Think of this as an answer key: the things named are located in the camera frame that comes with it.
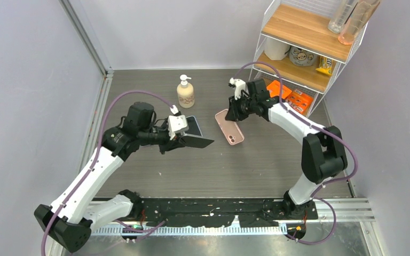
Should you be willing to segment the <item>phone in blue case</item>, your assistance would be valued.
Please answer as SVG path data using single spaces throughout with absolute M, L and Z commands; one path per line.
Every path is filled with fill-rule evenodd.
M 186 121 L 187 121 L 187 124 L 188 124 L 188 130 L 185 132 L 185 134 L 193 135 L 193 136 L 196 136 L 196 137 L 202 137 L 203 136 L 195 116 L 186 117 Z

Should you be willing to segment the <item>clear plastic bottle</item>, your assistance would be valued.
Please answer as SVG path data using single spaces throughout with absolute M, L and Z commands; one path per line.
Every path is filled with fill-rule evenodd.
M 358 0 L 339 1 L 337 10 L 334 12 L 328 23 L 328 30 L 335 34 L 339 34 L 343 30 L 358 2 Z

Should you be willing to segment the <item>yellow cardboard box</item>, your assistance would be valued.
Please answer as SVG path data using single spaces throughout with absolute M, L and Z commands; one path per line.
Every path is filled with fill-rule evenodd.
M 283 85 L 282 88 L 280 87 L 279 81 L 272 81 L 268 83 L 266 88 L 271 98 L 279 96 L 280 99 L 284 100 L 292 93 L 292 90 L 285 85 Z

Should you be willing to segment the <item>orange cardboard box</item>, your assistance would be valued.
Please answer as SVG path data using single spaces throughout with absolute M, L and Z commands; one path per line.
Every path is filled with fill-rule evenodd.
M 309 107 L 312 105 L 314 97 L 305 92 L 294 89 L 287 97 L 286 102 L 298 113 L 306 115 Z

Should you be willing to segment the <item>pink phone case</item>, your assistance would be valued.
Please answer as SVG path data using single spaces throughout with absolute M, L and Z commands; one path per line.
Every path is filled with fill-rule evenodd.
M 226 141 L 234 146 L 236 144 L 242 143 L 245 139 L 242 134 L 238 124 L 234 121 L 227 121 L 225 119 L 228 114 L 228 109 L 223 109 L 215 115 L 215 120 L 222 131 Z

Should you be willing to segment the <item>black smartphone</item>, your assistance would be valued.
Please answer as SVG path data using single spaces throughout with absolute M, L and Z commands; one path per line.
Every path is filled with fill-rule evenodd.
M 203 136 L 193 135 L 193 134 L 184 134 L 179 141 L 185 147 L 191 148 L 200 148 L 203 149 L 214 142 L 212 139 L 204 138 Z

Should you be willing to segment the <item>yellow snack packet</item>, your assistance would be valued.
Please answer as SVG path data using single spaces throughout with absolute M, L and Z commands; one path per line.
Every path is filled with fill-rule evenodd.
M 319 73 L 325 74 L 327 76 L 332 76 L 333 64 L 334 64 L 334 60 L 328 57 L 320 56 L 319 65 L 318 65 L 318 68 L 316 68 L 316 71 Z

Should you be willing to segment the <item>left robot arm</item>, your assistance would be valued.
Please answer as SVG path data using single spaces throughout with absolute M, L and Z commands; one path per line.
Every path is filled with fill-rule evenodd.
M 85 245 L 94 231 L 109 222 L 122 217 L 135 221 L 141 217 L 140 197 L 128 190 L 93 208 L 89 204 L 105 181 L 141 145 L 158 145 L 163 153 L 179 145 L 179 136 L 188 130 L 188 123 L 175 106 L 171 112 L 161 126 L 155 126 L 154 107 L 136 102 L 117 126 L 103 133 L 90 161 L 68 188 L 50 205 L 41 204 L 34 212 L 44 231 L 43 255 L 47 238 L 74 253 Z

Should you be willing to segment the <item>cartoon printed tin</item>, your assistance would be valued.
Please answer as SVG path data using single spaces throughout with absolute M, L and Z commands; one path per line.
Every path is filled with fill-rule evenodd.
M 296 66 L 309 67 L 315 64 L 319 56 L 305 49 L 291 46 L 289 50 L 289 60 Z

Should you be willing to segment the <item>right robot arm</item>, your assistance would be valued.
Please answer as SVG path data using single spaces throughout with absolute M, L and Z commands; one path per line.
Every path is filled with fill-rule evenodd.
M 302 175 L 281 203 L 283 214 L 297 219 L 311 205 L 319 186 L 339 175 L 348 166 L 342 135 L 335 126 L 325 127 L 295 111 L 279 96 L 272 97 L 262 79 L 245 82 L 231 78 L 227 121 L 239 122 L 256 114 L 290 134 L 302 146 Z

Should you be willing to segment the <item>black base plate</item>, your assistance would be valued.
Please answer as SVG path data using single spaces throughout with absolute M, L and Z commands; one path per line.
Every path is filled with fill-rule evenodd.
M 150 227 L 161 221 L 166 227 L 274 227 L 278 221 L 317 220 L 314 203 L 287 211 L 276 198 L 143 198 L 122 221 L 144 222 Z

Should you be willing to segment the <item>cream lotion pump bottle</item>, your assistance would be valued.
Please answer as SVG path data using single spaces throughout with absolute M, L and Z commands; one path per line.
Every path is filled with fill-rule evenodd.
M 177 86 L 177 96 L 181 107 L 191 108 L 195 103 L 193 85 L 189 82 L 191 78 L 187 75 L 180 75 L 180 83 Z

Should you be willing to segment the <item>white paper roll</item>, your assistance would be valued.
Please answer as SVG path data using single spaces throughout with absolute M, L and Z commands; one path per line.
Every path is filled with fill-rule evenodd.
M 264 53 L 270 60 L 279 61 L 288 55 L 290 47 L 287 43 L 268 37 L 265 40 Z

